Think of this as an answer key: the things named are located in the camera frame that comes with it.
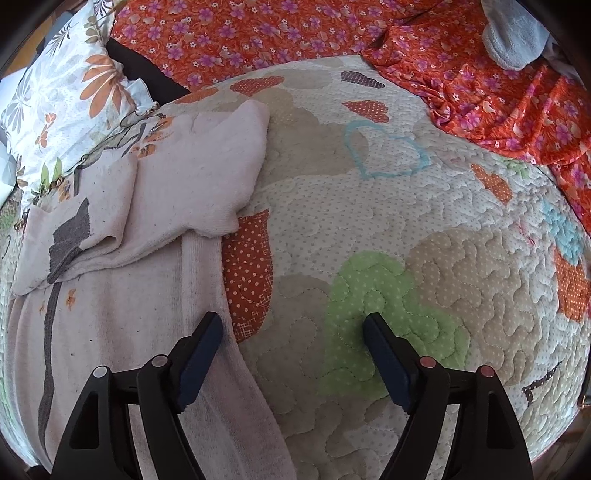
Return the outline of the pale pink knit garment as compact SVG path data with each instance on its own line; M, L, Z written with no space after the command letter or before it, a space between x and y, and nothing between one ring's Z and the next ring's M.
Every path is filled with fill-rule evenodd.
M209 479L296 471L245 365L226 299L221 239L238 230L266 157L270 113L185 110L104 151L75 195L26 224L8 320L10 400L35 460L51 468L91 371L134 369L190 335L207 312L223 336L180 421Z

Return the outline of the orange floral bed sheet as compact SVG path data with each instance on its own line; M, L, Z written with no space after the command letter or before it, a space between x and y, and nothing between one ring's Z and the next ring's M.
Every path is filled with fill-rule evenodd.
M550 168L590 221L590 96L543 57L494 61L478 1L128 1L114 40L192 90L295 60L358 55L444 132Z

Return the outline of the heart patchwork quilt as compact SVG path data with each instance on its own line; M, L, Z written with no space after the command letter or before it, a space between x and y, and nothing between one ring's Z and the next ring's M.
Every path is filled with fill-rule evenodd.
M397 447L409 415L363 343L370 313L446 368L493 367L537 460L577 414L589 237L546 169L444 133L362 60L291 62L131 114L32 208L75 195L84 169L152 121L249 100L270 113L266 157L221 239L223 283L292 479L376 479ZM7 378L24 233L1 245L1 431L32 466Z

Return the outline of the white floral pillow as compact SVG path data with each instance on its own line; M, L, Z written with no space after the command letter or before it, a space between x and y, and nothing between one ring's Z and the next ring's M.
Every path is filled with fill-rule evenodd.
M145 83L128 79L106 50L114 17L114 2L86 2L49 40L2 111L23 210L129 115L155 105Z

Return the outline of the grey fluffy sock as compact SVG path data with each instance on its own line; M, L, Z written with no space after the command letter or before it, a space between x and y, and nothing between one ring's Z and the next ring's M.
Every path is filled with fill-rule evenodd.
M483 44L491 59L504 70L520 71L538 59L549 31L515 0L482 0L487 25Z

